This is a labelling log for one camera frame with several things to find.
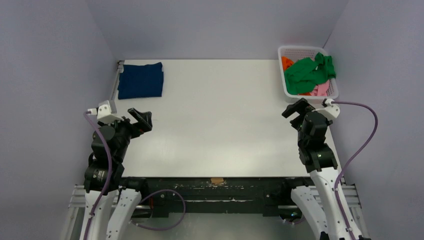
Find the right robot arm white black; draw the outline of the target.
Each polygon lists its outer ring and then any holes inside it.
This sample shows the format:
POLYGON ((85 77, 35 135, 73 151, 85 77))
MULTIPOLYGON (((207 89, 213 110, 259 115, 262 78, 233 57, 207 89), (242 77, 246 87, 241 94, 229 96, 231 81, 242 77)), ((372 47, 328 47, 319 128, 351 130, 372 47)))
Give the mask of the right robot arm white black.
POLYGON ((297 131, 299 159, 309 174, 318 197, 309 186, 289 184, 280 196, 288 204, 295 203, 308 222, 317 240, 365 240, 350 211, 343 188, 341 172, 333 150, 326 143, 328 127, 340 114, 332 99, 326 99, 322 108, 315 108, 304 98, 288 105, 282 113, 297 131))

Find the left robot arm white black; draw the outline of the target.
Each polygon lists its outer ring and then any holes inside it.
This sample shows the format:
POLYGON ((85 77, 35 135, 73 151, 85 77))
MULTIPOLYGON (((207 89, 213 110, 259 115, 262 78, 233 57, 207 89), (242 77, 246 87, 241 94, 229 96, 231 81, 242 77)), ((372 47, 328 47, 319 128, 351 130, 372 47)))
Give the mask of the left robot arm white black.
POLYGON ((92 153, 84 173, 85 213, 80 235, 82 240, 106 239, 113 200, 125 169, 123 161, 130 141, 153 129, 152 112, 130 108, 128 113, 135 118, 135 123, 131 123, 126 117, 113 120, 109 124, 95 123, 90 118, 93 115, 92 109, 83 114, 94 132, 92 153))

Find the green t shirt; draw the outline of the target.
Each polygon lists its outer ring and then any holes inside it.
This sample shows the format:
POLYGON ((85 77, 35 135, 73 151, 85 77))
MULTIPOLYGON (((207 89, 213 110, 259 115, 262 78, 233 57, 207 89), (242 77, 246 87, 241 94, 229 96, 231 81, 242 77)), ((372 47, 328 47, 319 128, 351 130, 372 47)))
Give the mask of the green t shirt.
POLYGON ((291 95, 311 96, 316 85, 336 77, 333 58, 317 53, 314 59, 306 57, 296 61, 284 71, 286 89, 291 95))

